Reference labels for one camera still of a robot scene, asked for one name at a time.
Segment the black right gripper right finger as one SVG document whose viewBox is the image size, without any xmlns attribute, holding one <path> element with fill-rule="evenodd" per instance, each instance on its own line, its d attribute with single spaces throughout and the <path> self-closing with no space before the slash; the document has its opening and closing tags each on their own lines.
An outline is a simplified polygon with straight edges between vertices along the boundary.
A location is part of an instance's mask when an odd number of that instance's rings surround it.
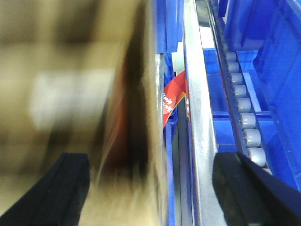
<svg viewBox="0 0 301 226">
<path fill-rule="evenodd" d="M 212 184 L 229 226 L 299 226 L 301 194 L 239 152 L 217 153 Z"/>
</svg>

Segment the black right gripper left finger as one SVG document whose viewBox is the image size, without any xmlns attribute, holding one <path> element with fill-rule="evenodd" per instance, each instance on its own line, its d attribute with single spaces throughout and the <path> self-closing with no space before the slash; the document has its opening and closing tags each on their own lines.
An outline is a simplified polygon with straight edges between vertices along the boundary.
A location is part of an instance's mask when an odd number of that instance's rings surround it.
<svg viewBox="0 0 301 226">
<path fill-rule="evenodd" d="M 0 217 L 2 226 L 77 226 L 90 187 L 85 153 L 63 153 Z"/>
</svg>

